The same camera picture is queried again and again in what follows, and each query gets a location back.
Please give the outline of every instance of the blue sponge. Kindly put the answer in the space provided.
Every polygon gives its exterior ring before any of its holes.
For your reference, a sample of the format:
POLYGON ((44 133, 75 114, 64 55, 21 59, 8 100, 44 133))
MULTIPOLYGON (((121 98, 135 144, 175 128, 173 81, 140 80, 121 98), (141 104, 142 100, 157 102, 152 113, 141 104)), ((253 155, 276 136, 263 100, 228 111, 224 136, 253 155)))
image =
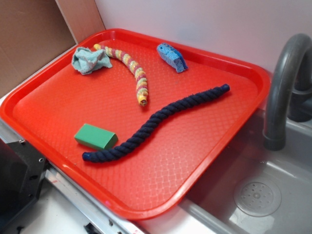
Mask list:
POLYGON ((188 69, 182 54, 167 43, 160 44, 157 51, 163 60, 176 69, 176 72, 180 73, 188 69))

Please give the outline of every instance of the green eraser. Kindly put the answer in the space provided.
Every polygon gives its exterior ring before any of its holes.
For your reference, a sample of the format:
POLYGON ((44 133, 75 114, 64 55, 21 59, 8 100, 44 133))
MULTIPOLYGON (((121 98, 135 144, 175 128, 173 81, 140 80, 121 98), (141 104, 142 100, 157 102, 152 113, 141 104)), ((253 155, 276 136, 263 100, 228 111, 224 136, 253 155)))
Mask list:
POLYGON ((111 149, 118 141, 115 133, 87 123, 76 133, 75 139, 78 143, 96 150, 111 149))

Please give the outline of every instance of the tray rim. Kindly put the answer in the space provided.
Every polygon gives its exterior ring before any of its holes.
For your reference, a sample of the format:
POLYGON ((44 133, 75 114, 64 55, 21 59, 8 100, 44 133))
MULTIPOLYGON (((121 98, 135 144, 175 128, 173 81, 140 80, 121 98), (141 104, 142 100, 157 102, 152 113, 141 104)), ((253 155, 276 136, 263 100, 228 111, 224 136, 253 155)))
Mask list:
POLYGON ((244 113, 237 119, 234 125, 229 129, 233 134, 232 137, 228 137, 228 134, 224 135, 220 141, 213 147, 210 151, 209 156, 206 156, 205 159, 198 165, 198 167, 194 170, 185 182, 179 187, 179 189, 167 200, 165 203, 154 207, 152 209, 139 211, 135 209, 131 209, 126 204, 124 204, 120 200, 116 200, 116 197, 112 195, 108 190, 105 188, 98 188, 96 186, 90 186, 90 181, 80 175, 77 171, 73 170, 69 166, 66 165, 67 160, 62 158, 61 162, 54 163, 53 160, 50 160, 52 164, 54 164, 57 168, 63 171, 66 175, 68 175, 73 181, 75 181, 79 186, 84 188, 87 192, 89 192, 92 196, 98 199, 101 203, 111 209, 113 212, 121 215, 127 219, 132 220, 140 220, 140 219, 147 219, 151 217, 158 216, 174 205, 176 205, 182 198, 183 195, 191 188, 190 184, 193 185, 200 175, 207 169, 207 167, 216 159, 217 155, 222 151, 222 149, 227 145, 228 142, 234 137, 234 135, 239 131, 239 129, 244 125, 244 123, 249 119, 249 117, 254 113, 254 111, 258 108, 261 102, 265 99, 268 94, 270 88, 270 76, 268 72, 266 72, 263 68, 241 61, 235 58, 230 58, 227 56, 219 55, 216 53, 196 49, 190 46, 182 45, 179 43, 175 43, 168 40, 163 40, 151 36, 147 36, 140 33, 135 33, 132 31, 124 30, 124 29, 108 29, 98 33, 95 33, 82 41, 81 43, 77 44, 75 47, 70 49, 67 53, 63 56, 52 62, 49 66, 42 69, 40 72, 35 74, 31 77, 28 81, 24 82, 22 85, 17 87, 14 91, 12 91, 3 101, 2 105, 0 106, 0 117, 9 125, 11 128, 18 129, 17 132, 21 136, 27 136, 26 140, 29 141, 31 144, 36 146, 36 148, 41 151, 44 155, 47 152, 49 154, 59 154, 55 149, 50 147, 49 145, 44 144, 40 140, 36 139, 36 136, 31 133, 25 126, 18 123, 17 119, 13 118, 12 111, 15 105, 23 99, 27 94, 31 93, 34 89, 36 89, 39 85, 46 82, 53 74, 56 74, 60 69, 67 66, 68 63, 71 62, 72 56, 77 47, 84 46, 84 47, 92 47, 93 44, 103 41, 106 39, 119 39, 120 37, 127 35, 131 37, 132 40, 142 39, 145 44, 148 44, 150 47, 151 44, 153 46, 158 45, 158 43, 166 42, 171 44, 177 50, 179 50, 183 57, 186 60, 192 60, 192 56, 196 54, 196 56, 203 59, 201 62, 205 62, 207 65, 212 67, 218 66, 218 63, 226 63, 227 65, 227 72, 235 73, 237 71, 242 72, 249 72, 252 77, 252 81, 257 85, 258 88, 258 95, 254 99, 252 105, 250 105, 244 113))

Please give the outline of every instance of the black machine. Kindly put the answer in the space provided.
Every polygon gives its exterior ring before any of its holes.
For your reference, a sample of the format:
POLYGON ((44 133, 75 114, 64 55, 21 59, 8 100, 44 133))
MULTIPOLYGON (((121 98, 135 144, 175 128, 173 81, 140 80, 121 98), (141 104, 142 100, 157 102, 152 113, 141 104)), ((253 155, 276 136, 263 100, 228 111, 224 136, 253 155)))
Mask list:
POLYGON ((0 233, 38 198, 46 160, 27 141, 0 139, 0 233))

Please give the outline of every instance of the navy blue rope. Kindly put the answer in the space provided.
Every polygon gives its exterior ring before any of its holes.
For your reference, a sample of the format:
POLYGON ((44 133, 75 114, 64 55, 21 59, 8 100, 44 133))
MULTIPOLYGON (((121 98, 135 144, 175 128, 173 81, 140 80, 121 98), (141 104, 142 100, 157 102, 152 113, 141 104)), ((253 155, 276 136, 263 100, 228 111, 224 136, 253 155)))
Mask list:
POLYGON ((145 124, 126 142, 119 146, 116 146, 109 150, 102 150, 97 152, 85 152, 82 154, 82 158, 85 161, 90 162, 109 162, 118 160, 121 157, 131 153, 137 148, 142 142, 148 138, 155 128, 166 118, 173 114, 198 106, 202 103, 212 101, 227 91, 230 90, 229 85, 224 84, 221 87, 215 87, 213 89, 190 95, 176 102, 170 103, 169 105, 162 108, 160 111, 152 114, 151 117, 146 121, 145 124))

